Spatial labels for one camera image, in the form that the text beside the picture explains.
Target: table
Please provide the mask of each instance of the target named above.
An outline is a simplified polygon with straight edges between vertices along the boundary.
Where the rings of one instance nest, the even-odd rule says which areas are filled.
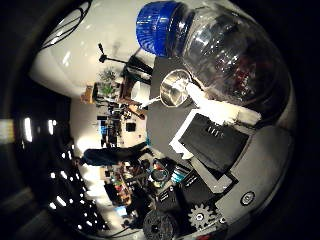
[[[159,96],[164,77],[175,69],[186,69],[179,59],[156,58],[151,78],[150,99]],[[160,101],[148,106],[147,132],[152,147],[179,164],[191,166],[177,154],[169,143],[179,130],[194,104],[186,108],[167,108]]]

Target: silver screw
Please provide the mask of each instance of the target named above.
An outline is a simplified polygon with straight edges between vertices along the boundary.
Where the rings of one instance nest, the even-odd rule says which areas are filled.
[[[202,221],[203,218],[204,218],[204,216],[203,216],[203,214],[201,214],[201,213],[197,214],[197,216],[196,216],[196,220],[197,220],[197,221]]]
[[[247,192],[242,196],[241,203],[245,206],[249,205],[250,203],[253,202],[254,197],[255,197],[254,192]]]
[[[222,217],[222,218],[219,219],[219,222],[220,222],[221,224],[224,224],[224,223],[226,223],[226,219],[225,219],[224,217]]]

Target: white gear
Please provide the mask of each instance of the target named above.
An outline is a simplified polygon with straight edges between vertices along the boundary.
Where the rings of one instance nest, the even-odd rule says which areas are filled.
[[[209,210],[209,206],[204,207],[202,203],[200,206],[195,205],[195,208],[191,209],[191,213],[188,216],[191,226],[194,226],[197,230],[204,228],[215,219],[213,211]]]

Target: cable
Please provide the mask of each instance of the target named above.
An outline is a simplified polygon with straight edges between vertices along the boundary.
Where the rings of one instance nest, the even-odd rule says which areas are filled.
[[[71,33],[73,33],[73,32],[77,29],[77,27],[80,25],[80,23],[82,22],[82,20],[86,17],[86,15],[87,15],[87,13],[89,12],[89,9],[90,9],[90,7],[91,7],[91,2],[92,2],[92,0],[87,0],[87,1],[86,1],[86,3],[88,3],[88,6],[87,6],[87,8],[86,8],[85,10],[82,9],[81,6],[78,7],[78,8],[76,8],[75,10],[80,11],[80,16],[77,17],[77,18],[75,18],[75,19],[73,19],[73,20],[71,20],[71,21],[68,22],[68,23],[65,23],[65,24],[62,25],[62,26],[59,26],[57,29],[54,29],[54,30],[50,33],[49,37],[51,37],[51,35],[52,35],[53,33],[57,32],[59,29],[64,28],[65,26],[67,26],[67,25],[75,22],[76,20],[79,20],[78,23],[77,23],[75,26],[71,27],[71,28],[68,29],[67,31],[64,31],[64,32],[61,34],[61,36],[52,36],[52,38],[47,39],[47,40],[42,44],[42,47],[40,48],[40,51],[43,50],[43,49],[45,49],[45,48],[51,47],[51,46],[57,44],[58,42],[61,42],[62,40],[64,40],[65,38],[67,38],[69,35],[71,35]],[[51,41],[52,41],[54,38],[56,38],[56,37],[58,37],[59,39],[58,39],[56,42],[51,43]]]
[[[116,237],[111,237],[111,238],[120,238],[120,237],[125,237],[125,236],[129,236],[131,234],[135,234],[135,233],[138,233],[140,231],[135,231],[135,232],[131,232],[131,233],[127,233],[127,234],[124,234],[124,235],[121,235],[121,236],[116,236]]]
[[[110,235],[110,236],[104,236],[104,237],[112,238],[112,237],[114,237],[114,236],[116,236],[116,235],[118,235],[118,234],[120,234],[120,233],[123,233],[124,231],[126,231],[126,230],[128,230],[128,229],[129,229],[129,227],[126,227],[125,229],[122,229],[121,231],[119,231],[119,232],[117,232],[117,233],[114,233],[114,234],[112,234],[112,235]]]

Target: plastic bottle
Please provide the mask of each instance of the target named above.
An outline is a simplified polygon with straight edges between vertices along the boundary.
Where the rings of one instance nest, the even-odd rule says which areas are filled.
[[[289,73],[252,19],[215,4],[189,9],[174,1],[152,2],[141,9],[136,27],[144,50],[181,58],[209,99],[247,106],[264,119],[283,110]]]

